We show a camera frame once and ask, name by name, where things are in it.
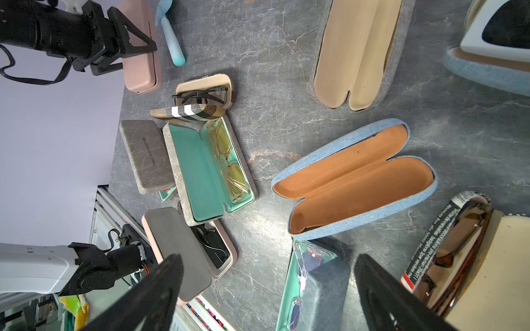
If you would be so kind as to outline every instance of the pink eyeglass case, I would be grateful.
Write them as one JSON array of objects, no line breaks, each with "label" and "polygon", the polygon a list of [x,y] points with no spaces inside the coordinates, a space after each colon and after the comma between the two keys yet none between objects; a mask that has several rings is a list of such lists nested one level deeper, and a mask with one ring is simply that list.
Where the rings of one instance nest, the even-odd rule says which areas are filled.
[{"label": "pink eyeglass case", "polygon": [[[157,42],[154,15],[145,0],[124,0],[118,9],[143,33]],[[129,33],[133,46],[145,43],[137,36]],[[128,90],[146,94],[162,86],[162,70],[158,53],[152,52],[122,59],[123,77]]]}]

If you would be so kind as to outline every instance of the yellow object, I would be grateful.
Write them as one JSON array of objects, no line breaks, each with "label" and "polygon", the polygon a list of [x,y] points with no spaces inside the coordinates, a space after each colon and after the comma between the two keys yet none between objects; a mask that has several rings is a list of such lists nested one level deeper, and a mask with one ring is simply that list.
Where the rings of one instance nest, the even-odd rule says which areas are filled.
[{"label": "yellow object", "polygon": [[239,163],[228,161],[234,147],[222,119],[208,121],[206,123],[206,132],[214,150],[217,164],[221,169],[230,199],[233,203],[238,203],[249,196],[250,188]]},{"label": "yellow object", "polygon": [[59,301],[65,306],[66,310],[71,312],[74,316],[81,309],[81,302],[77,296],[60,297]]},{"label": "yellow object", "polygon": [[82,309],[77,311],[75,315],[74,331],[81,330],[89,319],[89,304],[85,303]]}]

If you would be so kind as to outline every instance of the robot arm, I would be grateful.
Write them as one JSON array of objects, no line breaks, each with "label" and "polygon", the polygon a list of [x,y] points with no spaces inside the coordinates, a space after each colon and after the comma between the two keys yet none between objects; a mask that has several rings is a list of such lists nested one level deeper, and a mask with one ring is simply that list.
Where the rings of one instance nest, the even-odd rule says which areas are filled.
[{"label": "robot arm", "polygon": [[[57,0],[48,0],[49,5],[37,0],[0,0],[0,44],[66,58],[55,80],[13,77],[5,70],[15,66],[15,59],[0,45],[10,61],[0,68],[0,75],[16,82],[50,85],[65,79],[70,67],[76,71],[90,67],[94,75],[102,75],[123,69],[122,64],[113,64],[118,58],[156,50],[156,43],[117,8],[109,8],[107,19],[101,6],[91,0],[64,2],[66,11],[56,8]],[[133,46],[129,33],[144,41],[145,46]]]},{"label": "robot arm", "polygon": [[153,265],[151,247],[130,225],[121,248],[105,254],[91,244],[26,246],[0,244],[0,292],[59,293],[60,296],[109,289],[143,265]]}]

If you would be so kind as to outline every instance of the white backdrop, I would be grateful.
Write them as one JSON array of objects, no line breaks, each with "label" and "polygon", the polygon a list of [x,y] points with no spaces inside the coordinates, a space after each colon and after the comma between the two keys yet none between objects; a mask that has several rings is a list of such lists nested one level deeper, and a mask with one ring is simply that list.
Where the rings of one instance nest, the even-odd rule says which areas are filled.
[{"label": "white backdrop", "polygon": [[[105,12],[119,4],[96,2]],[[12,76],[53,80],[64,62],[6,47]],[[96,188],[110,181],[123,87],[121,71],[96,77],[89,68],[51,86],[0,77],[0,242],[88,242]]]}]

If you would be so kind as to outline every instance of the gray case lid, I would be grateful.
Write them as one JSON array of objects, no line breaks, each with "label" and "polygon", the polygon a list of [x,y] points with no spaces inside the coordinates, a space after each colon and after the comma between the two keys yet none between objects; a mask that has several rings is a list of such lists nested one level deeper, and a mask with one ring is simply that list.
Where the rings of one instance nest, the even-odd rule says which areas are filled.
[{"label": "gray case lid", "polygon": [[210,286],[211,270],[205,253],[184,218],[173,207],[148,210],[144,220],[149,225],[162,257],[180,254],[184,276],[179,299],[188,302]]},{"label": "gray case lid", "polygon": [[151,120],[120,121],[120,132],[141,194],[175,186],[162,132]]},{"label": "gray case lid", "polygon": [[298,331],[339,331],[350,266],[339,258],[308,272]]}]

